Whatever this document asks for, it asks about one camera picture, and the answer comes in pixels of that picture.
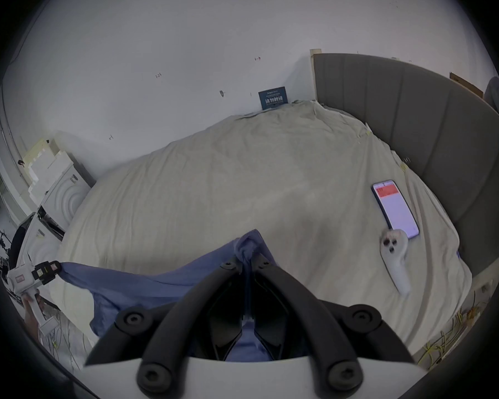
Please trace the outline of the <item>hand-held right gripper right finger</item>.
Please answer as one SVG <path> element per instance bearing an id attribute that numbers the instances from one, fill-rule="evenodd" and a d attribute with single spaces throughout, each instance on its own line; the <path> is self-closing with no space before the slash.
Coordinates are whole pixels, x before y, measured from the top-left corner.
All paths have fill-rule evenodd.
<path id="1" fill-rule="evenodd" d="M 352 396 L 366 376 L 359 358 L 414 365 L 375 308 L 321 301 L 268 260 L 254 263 L 254 335 L 273 361 L 308 356 L 319 396 Z"/>

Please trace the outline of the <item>person's left hand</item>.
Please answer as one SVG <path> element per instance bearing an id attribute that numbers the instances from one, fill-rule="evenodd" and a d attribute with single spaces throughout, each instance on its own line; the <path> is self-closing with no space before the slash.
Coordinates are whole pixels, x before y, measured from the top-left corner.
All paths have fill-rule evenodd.
<path id="1" fill-rule="evenodd" d="M 21 300 L 22 300 L 22 305 L 23 305 L 24 310 L 25 310 L 24 322 L 25 322 L 27 332 L 30 334 L 30 336 L 32 336 L 32 338 L 36 342 L 40 342 L 40 340 L 39 340 L 39 332 L 40 332 L 39 331 L 39 324 L 34 316 L 33 309 L 31 307 L 31 303 L 33 302 L 33 298 L 29 294 L 24 293 L 21 296 Z"/>

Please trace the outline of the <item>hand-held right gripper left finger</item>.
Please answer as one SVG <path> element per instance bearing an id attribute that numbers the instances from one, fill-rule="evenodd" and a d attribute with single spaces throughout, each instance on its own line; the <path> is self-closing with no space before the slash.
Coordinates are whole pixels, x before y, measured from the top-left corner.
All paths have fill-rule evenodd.
<path id="1" fill-rule="evenodd" d="M 188 356 L 225 361 L 243 334 L 243 264 L 221 264 L 178 302 L 122 310 L 86 366 L 140 359 L 136 384 L 147 397 L 178 397 Z"/>

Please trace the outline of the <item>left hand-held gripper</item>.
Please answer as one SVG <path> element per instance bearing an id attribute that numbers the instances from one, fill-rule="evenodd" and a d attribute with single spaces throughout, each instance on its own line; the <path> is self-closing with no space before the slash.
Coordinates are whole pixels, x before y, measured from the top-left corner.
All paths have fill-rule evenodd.
<path id="1" fill-rule="evenodd" d="M 35 267 L 23 264 L 11 269 L 7 274 L 7 283 L 15 295 L 21 297 L 24 293 L 27 293 L 33 298 L 31 307 L 39 324 L 39 331 L 42 337 L 49 336 L 58 327 L 58 321 L 54 316 L 47 319 L 43 315 L 37 302 L 36 294 L 38 291 L 42 292 L 41 288 L 53 281 L 61 271 L 62 265 L 60 262 L 46 261 L 39 263 Z"/>

